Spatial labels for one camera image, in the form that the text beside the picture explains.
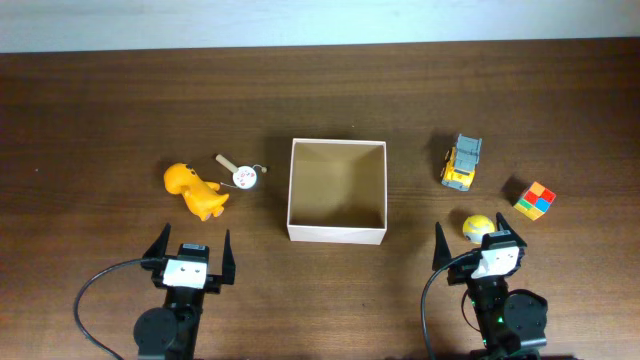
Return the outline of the colourful puzzle cube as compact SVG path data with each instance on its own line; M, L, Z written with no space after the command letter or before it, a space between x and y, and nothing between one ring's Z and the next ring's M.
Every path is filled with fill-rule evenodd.
M522 192L513 208L535 221L548 212L555 199L556 194L553 191L538 182L533 182Z

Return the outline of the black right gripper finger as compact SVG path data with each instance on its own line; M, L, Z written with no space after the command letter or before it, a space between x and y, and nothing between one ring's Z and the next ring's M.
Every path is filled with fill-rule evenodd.
M508 232L508 237L516 243L520 248L526 248L526 242L515 232L515 230L508 224L504 216L500 213L496 213L496 223L500 231Z
M432 261L432 270L444 269L452 261L452 255L444 235L443 228L439 222L435 224L435 248Z

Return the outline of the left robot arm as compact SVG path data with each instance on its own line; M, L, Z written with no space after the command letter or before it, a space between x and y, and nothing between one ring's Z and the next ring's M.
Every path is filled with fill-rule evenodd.
M141 267L151 273L155 287L166 296L160 307L145 311L134 326L137 357L145 360L192 359L203 312L204 297L218 294L235 281L231 235L225 235L222 273L208 272L210 249L183 243L175 256L166 253L171 226L167 224L143 254Z

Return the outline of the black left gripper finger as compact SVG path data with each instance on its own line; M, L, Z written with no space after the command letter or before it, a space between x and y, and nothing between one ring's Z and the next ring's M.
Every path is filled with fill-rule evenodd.
M166 249L169 242L169 236L171 232L171 225L166 223L162 229L158 238L153 244L145 251L143 259L162 259L166 255Z
M231 247L230 230L226 230L223 260L222 260L222 283L225 285L233 285L235 282L236 264Z

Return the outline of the yellow grey toy ball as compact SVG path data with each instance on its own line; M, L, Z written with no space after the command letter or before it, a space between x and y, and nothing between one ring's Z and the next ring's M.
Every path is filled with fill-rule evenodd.
M474 244L481 244L486 234L496 231L493 221L484 215L469 216L463 223L463 235Z

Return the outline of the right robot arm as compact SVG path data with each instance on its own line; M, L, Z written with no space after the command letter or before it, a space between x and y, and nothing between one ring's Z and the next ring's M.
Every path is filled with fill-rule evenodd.
M464 285L474 309L484 347L470 353L473 359L538 359L547 345L545 327L548 302L525 289L510 290L507 278L517 272L527 248L501 213L497 230L483 236L481 245L457 257L449 250L442 226L435 225L434 273L425 284L420 311L423 338L430 358L435 357L428 334L426 296L445 272L450 286Z

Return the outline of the orange rubber dinosaur toy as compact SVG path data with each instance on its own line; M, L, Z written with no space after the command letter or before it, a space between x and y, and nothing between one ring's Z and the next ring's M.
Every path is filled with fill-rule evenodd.
M188 210L205 222L219 217L229 194L219 194L220 185L202 180L195 169L185 163L171 165L163 175L164 186L172 195L181 195Z

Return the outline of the yellow grey toy truck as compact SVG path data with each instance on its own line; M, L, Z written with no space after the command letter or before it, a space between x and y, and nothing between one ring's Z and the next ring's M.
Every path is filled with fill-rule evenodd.
M454 146L446 153L441 171L441 183L449 188L467 192L474 181L479 163L482 139L458 135Z

